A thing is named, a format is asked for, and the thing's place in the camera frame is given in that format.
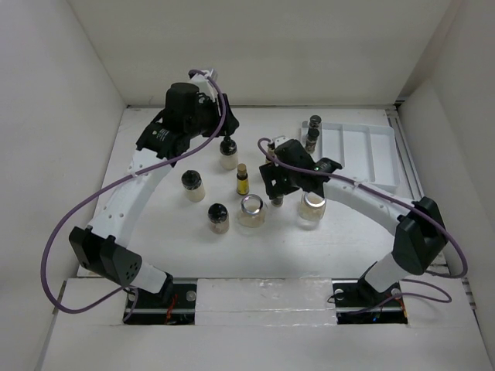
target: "purple cable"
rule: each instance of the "purple cable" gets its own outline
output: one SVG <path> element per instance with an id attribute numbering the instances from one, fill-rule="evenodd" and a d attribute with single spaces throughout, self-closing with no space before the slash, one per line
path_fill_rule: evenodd
<path id="1" fill-rule="evenodd" d="M 280 160 L 278 160 L 277 158 L 274 158 L 274 157 L 270 156 L 265 151 L 265 149 L 261 145 L 261 143 L 263 143 L 264 141 L 271 142 L 271 140 L 268 139 L 268 138 L 261 138 L 261 139 L 258 140 L 258 148 L 260 148 L 260 151 L 263 152 L 263 155 L 265 155 L 268 159 L 270 159 L 270 161 L 272 161 L 275 164 L 281 166 L 282 168 L 288 168 L 289 170 L 292 170 L 292 171 L 295 171 L 295 172 L 303 172 L 305 174 L 310 174 L 310 175 L 328 176 L 330 178 L 339 179 L 339 180 L 342 180 L 344 182 L 347 182 L 347 183 L 351 184 L 352 186 L 354 186 L 354 184 L 355 184 L 355 181 L 353 181 L 352 179 L 347 178 L 345 176 L 342 176 L 342 175 L 338 175 L 338 174 L 322 174 L 321 172 L 315 172 L 313 170 L 306 170 L 305 168 L 296 168 L 295 166 L 287 165 L 287 164 L 281 162 Z M 454 275 L 441 274 L 441 273 L 436 273 L 436 272 L 433 272 L 433 271 L 426 271 L 426 273 L 430 273 L 433 276 L 438 276 L 438 277 L 443 277 L 443 278 L 462 278 L 462 277 L 466 276 L 466 274 L 467 274 L 467 260 L 466 260 L 466 257 L 464 256 L 463 250 L 461 249 L 461 246 L 457 243 L 456 239 L 449 232 L 447 232 L 447 230 L 440 223 L 438 223 L 436 220 L 434 220 L 430 216 L 426 215 L 422 211 L 416 209 L 415 207 L 413 207 L 411 205 L 408 205 L 407 203 L 403 203 L 402 201 L 400 201 L 398 199 L 395 199 L 393 197 L 387 196 L 387 195 L 385 195 L 385 194 L 383 194 L 381 192 L 378 192 L 378 191 L 376 191 L 376 190 L 374 190 L 374 189 L 372 189 L 370 187 L 366 187 L 364 184 L 357 183 L 357 186 L 359 188 L 361 188 L 362 190 L 364 190 L 364 191 L 366 191 L 366 192 L 368 192 L 368 193 L 370 193 L 370 194 L 372 194 L 372 195 L 374 195 L 376 197 L 380 197 L 382 199 L 386 199 L 387 201 L 389 201 L 391 203 L 395 203 L 395 204 L 397 204 L 399 206 L 402 206 L 402 207 L 408 209 L 409 211 L 413 212 L 414 214 L 419 215 L 421 218 L 423 218 L 424 220 L 426 220 L 429 223 L 431 223 L 454 246 L 454 249 L 456 249 L 456 252 L 459 255 L 459 259 L 461 260 L 461 262 L 463 264 L 463 270 L 461 271 L 461 273 L 454 274 Z"/>
<path id="2" fill-rule="evenodd" d="M 434 284 L 430 284 L 428 282 L 424 282 L 424 281 L 417 281 L 417 280 L 409 280 L 409 279 L 404 279 L 404 280 L 401 280 L 403 282 L 411 282 L 412 284 L 423 284 L 424 286 L 429 286 L 430 288 L 434 288 L 438 291 L 440 291 L 442 294 L 444 294 L 447 299 L 438 299 L 438 298 L 433 298 L 432 296 L 428 296 L 428 295 L 423 295 L 423 294 L 416 294 L 414 292 L 402 292 L 400 294 L 394 294 L 392 296 L 390 296 L 389 298 L 386 298 L 385 300 L 383 300 L 382 302 L 372 306 L 372 307 L 369 307 L 369 308 L 364 308 L 364 309 L 360 309 L 359 311 L 346 311 L 346 315 L 362 315 L 363 313 L 368 313 L 370 310 L 372 309 L 375 309 L 375 308 L 379 308 L 385 304 L 387 304 L 389 301 L 392 301 L 392 300 L 395 300 L 395 299 L 399 299 L 403 296 L 412 296 L 414 298 L 421 298 L 421 299 L 426 299 L 426 300 L 431 300 L 431 301 L 436 301 L 438 303 L 452 303 L 452 296 L 449 295 L 449 293 L 447 291 L 445 291 L 444 289 L 442 288 L 439 288 L 438 286 L 435 286 Z"/>
<path id="3" fill-rule="evenodd" d="M 203 76 L 206 75 L 206 73 L 204 73 L 201 70 L 191 70 L 191 71 L 189 71 L 189 74 L 199 74 L 199 75 L 203 75 Z M 207 77 L 207 79 L 210 82 L 210 84 L 213 86 L 213 88 L 217 91 L 218 97 L 220 98 L 220 102 L 222 105 L 222 114 L 220 117 L 220 122 L 219 122 L 217 128 L 215 129 L 215 131 L 212 133 L 212 135 L 207 140 L 205 140 L 205 142 L 201 143 L 201 145 L 192 149 L 191 151 L 188 151 L 188 152 L 184 153 L 183 155 L 177 156 L 175 158 L 171 158 L 170 160 L 160 162 L 159 164 L 149 166 L 148 168 L 144 168 L 142 170 L 139 170 L 138 172 L 136 172 L 136 175 L 145 174 L 146 172 L 150 172 L 150 171 L 155 170 L 157 168 L 167 166 L 169 164 L 172 164 L 174 162 L 177 162 L 177 161 L 183 160 L 184 158 L 192 156 L 195 153 L 197 153 L 198 151 L 201 151 L 203 148 L 205 148 L 209 143 L 211 143 L 211 141 L 213 139 L 215 139 L 215 137 L 218 135 L 218 133 L 220 133 L 222 126 L 224 126 L 225 117 L 227 116 L 227 106 L 225 103 L 224 96 L 223 96 L 218 84 L 213 79 L 211 79 L 210 77 Z M 107 300 L 109 297 L 117 294 L 119 291 L 124 289 L 124 288 L 117 288 L 117 289 L 113 290 L 112 292 L 110 292 L 109 294 L 106 294 L 104 297 L 96 300 L 93 304 L 90 304 L 86 307 L 79 308 L 79 309 L 71 309 L 71 308 L 68 308 L 68 307 L 62 305 L 55 298 L 55 296 L 53 296 L 52 291 L 50 290 L 50 287 L 48 286 L 48 278 L 46 276 L 46 265 L 48 264 L 48 256 L 50 254 L 50 249 L 52 248 L 53 241 L 55 240 L 56 235 L 60 232 L 60 229 L 62 229 L 62 226 L 66 223 L 66 221 L 73 214 L 75 214 L 76 211 L 78 211 L 82 207 L 86 206 L 88 203 L 90 203 L 91 201 L 96 199 L 99 195 L 109 191 L 110 189 L 113 189 L 113 188 L 119 186 L 120 184 L 122 184 L 124 182 L 127 182 L 130 179 L 132 179 L 132 175 L 126 175 L 125 177 L 123 177 L 119 180 L 116 180 L 115 182 L 105 186 L 104 188 L 100 189 L 99 191 L 97 191 L 94 194 L 92 194 L 91 196 L 89 196 L 87 199 L 85 199 L 85 200 L 81 201 L 80 203 L 78 203 L 77 205 L 75 205 L 74 208 L 69 210 L 69 212 L 63 216 L 63 218 L 58 222 L 58 224 L 53 229 L 53 232 L 49 235 L 48 241 L 46 241 L 45 249 L 43 250 L 43 255 L 41 257 L 41 269 L 40 269 L 41 285 L 43 287 L 43 291 L 45 291 L 45 295 L 48 298 L 48 300 L 50 300 L 51 303 L 58 310 L 63 311 L 65 313 L 72 314 L 72 315 L 75 315 L 78 313 L 83 313 L 85 311 L 89 311 L 90 309 L 96 307 L 102 301 Z"/>
<path id="4" fill-rule="evenodd" d="M 129 313 L 122 319 L 122 321 L 125 323 L 130 317 L 132 316 L 132 313 L 136 309 L 136 305 L 138 304 L 138 298 L 139 298 L 139 290 L 137 288 L 132 288 L 134 290 L 134 301 L 132 302 L 131 309 L 129 309 Z"/>

